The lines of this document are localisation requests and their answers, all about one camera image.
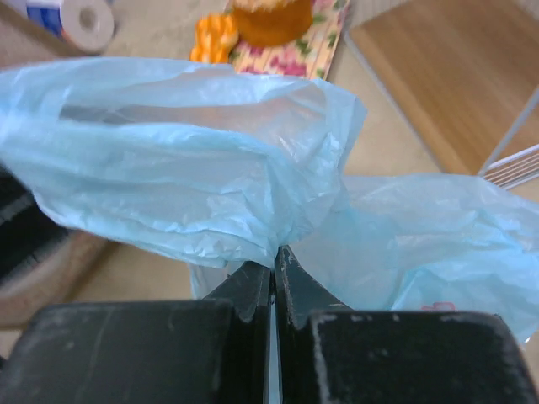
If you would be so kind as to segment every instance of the jar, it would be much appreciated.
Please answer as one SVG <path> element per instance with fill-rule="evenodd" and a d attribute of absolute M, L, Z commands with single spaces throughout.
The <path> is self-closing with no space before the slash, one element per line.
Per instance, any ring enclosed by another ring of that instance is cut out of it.
<path fill-rule="evenodd" d="M 312 24 L 311 0 L 233 0 L 240 37 L 251 46 L 286 44 Z"/>

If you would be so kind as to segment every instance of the wooden board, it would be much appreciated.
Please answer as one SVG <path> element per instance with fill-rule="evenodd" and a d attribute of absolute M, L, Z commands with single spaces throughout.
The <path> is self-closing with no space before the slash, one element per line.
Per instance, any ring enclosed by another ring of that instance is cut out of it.
<path fill-rule="evenodd" d="M 448 173 L 477 173 L 539 85 L 539 23 L 510 0 L 410 0 L 350 38 Z M 538 109 L 499 158 L 537 143 Z"/>

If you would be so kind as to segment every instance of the toilet paper roll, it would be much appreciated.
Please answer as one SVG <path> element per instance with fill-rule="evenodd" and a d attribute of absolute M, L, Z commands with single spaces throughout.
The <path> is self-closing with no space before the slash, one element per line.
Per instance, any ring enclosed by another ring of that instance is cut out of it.
<path fill-rule="evenodd" d="M 99 53 L 114 33 L 105 0 L 0 0 L 23 17 L 86 53 Z"/>

